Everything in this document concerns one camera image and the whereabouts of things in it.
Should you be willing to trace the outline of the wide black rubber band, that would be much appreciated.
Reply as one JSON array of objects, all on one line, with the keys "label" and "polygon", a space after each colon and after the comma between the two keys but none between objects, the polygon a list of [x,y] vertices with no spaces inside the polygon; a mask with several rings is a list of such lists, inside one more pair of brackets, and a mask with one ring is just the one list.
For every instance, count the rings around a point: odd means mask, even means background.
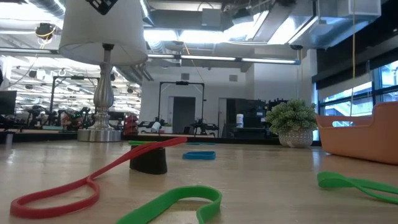
[{"label": "wide black rubber band", "polygon": [[129,161],[129,168],[145,174],[166,174],[167,158],[164,147],[154,149]]}]

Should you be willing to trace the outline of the blue rubber band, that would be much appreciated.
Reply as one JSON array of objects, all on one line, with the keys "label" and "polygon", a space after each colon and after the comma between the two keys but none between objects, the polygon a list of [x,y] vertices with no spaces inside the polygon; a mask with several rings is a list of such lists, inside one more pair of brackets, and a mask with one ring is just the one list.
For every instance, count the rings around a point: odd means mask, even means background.
[{"label": "blue rubber band", "polygon": [[215,151],[190,151],[182,155],[185,160],[215,160]]}]

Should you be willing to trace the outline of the red rubber band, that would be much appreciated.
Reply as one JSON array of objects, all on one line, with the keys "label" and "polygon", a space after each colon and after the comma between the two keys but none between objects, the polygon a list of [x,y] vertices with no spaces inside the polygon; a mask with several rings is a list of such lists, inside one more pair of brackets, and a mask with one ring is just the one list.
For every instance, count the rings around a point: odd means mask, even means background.
[{"label": "red rubber band", "polygon": [[[135,159],[147,152],[162,147],[176,146],[185,143],[186,141],[187,141],[186,137],[178,137],[162,142],[148,142],[142,144],[134,148],[133,150],[130,150],[127,153],[123,154],[121,157],[119,157],[112,163],[102,167],[101,169],[95,171],[94,173],[80,180],[71,182],[66,185],[61,185],[59,187],[55,187],[52,189],[27,194],[13,200],[10,205],[10,214],[14,217],[19,217],[19,218],[42,219],[42,218],[60,217],[62,215],[83,210],[87,207],[94,205],[100,198],[100,185],[95,182],[95,178],[97,176],[104,174],[113,167],[122,164],[123,162],[126,162],[130,159]],[[78,189],[84,185],[87,185],[89,188],[93,190],[93,195],[91,195],[86,199],[69,203],[66,205],[49,207],[49,208],[32,208],[27,206],[28,203],[64,194],[71,190]]]}]

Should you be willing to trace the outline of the orange plastic bin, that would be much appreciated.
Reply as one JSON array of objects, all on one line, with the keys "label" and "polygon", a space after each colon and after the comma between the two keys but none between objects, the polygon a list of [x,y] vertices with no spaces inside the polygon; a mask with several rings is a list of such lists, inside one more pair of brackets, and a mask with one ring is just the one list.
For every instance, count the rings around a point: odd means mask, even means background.
[{"label": "orange plastic bin", "polygon": [[398,101],[375,105],[371,116],[315,119],[325,152],[398,166]]}]

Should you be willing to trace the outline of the white shade silver table lamp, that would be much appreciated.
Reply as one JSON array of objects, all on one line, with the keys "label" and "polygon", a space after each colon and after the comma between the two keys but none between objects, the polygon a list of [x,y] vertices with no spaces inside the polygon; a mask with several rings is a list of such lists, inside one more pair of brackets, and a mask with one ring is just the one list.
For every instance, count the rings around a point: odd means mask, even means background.
[{"label": "white shade silver table lamp", "polygon": [[137,65],[148,59],[140,0],[119,0],[101,15],[85,0],[66,0],[59,53],[65,58],[100,67],[93,103],[95,123],[78,131],[84,142],[117,142],[121,132],[109,125],[114,103],[111,71],[115,65]]}]

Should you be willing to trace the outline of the ceiling light strip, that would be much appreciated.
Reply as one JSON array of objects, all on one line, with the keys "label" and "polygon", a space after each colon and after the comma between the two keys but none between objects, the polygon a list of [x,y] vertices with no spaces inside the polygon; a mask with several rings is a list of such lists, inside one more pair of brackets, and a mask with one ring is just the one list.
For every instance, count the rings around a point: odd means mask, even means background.
[{"label": "ceiling light strip", "polygon": [[244,58],[244,57],[219,57],[207,55],[175,55],[175,54],[149,54],[149,58],[175,59],[175,60],[211,60],[223,62],[244,62],[244,63],[269,63],[283,65],[300,65],[300,60],[288,60],[279,58]]}]

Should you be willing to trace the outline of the red stacked stools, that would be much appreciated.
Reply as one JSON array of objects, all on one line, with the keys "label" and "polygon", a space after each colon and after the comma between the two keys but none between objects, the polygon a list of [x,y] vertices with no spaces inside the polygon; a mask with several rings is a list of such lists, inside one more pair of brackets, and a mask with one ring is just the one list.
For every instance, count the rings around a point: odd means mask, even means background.
[{"label": "red stacked stools", "polygon": [[138,118],[136,115],[128,115],[124,119],[124,135],[137,135],[138,134],[138,128],[137,128],[137,121]]}]

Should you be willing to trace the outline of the black monitor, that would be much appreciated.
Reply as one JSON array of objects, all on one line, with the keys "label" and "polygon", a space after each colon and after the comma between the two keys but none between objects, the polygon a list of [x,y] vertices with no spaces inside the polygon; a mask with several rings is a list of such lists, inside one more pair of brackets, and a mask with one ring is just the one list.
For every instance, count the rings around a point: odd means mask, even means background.
[{"label": "black monitor", "polygon": [[17,91],[0,91],[0,115],[15,114]]}]

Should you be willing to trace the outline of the grey door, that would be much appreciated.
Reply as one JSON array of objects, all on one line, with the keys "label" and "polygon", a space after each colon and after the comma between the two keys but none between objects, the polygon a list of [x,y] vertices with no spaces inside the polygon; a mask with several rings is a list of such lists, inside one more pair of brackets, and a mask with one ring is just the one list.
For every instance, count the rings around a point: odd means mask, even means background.
[{"label": "grey door", "polygon": [[174,134],[193,134],[191,124],[195,121],[194,97],[174,97],[172,127]]}]

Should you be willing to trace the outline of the black cabinet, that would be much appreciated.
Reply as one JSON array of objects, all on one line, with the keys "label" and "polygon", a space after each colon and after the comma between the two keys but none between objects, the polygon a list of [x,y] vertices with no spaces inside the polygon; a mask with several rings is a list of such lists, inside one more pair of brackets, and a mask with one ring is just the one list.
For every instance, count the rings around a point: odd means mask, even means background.
[{"label": "black cabinet", "polygon": [[[261,100],[227,99],[226,137],[233,139],[264,139],[266,136],[266,102]],[[244,115],[244,127],[236,127],[236,115]]]}]

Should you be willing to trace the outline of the green potted plant white pot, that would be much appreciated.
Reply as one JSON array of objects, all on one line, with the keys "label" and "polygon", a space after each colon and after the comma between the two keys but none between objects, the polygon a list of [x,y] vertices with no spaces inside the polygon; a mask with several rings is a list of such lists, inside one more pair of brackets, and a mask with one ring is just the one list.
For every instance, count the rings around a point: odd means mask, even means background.
[{"label": "green potted plant white pot", "polygon": [[270,132],[278,135],[284,147],[308,148],[313,143],[313,132],[317,129],[316,104],[309,105],[303,99],[289,100],[274,106],[266,113]]}]

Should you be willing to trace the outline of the silver air duct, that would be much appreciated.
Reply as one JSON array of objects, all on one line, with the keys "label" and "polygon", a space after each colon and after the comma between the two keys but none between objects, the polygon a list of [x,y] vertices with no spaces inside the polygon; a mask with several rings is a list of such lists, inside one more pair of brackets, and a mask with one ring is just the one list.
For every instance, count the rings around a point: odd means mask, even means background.
[{"label": "silver air duct", "polygon": [[311,49],[333,47],[374,22],[385,0],[289,0],[274,4],[267,30],[270,45],[301,45]]}]

